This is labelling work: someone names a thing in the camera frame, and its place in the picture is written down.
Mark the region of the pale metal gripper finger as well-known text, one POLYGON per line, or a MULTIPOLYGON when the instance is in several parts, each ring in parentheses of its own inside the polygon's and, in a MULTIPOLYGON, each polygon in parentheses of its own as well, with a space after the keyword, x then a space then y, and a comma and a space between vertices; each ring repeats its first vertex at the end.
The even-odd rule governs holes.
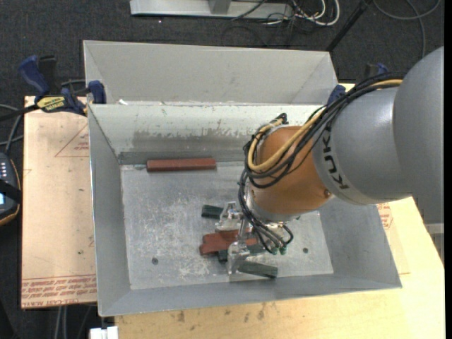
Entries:
POLYGON ((220 218, 215 224, 216 231, 233 231, 238 230, 241 225, 243 214, 237 207, 235 201, 230 201, 225 204, 225 207, 220 213, 220 218))
POLYGON ((227 250, 227 272, 234 274, 238 267, 245 262, 250 251, 248 246, 243 242, 233 242, 227 250))

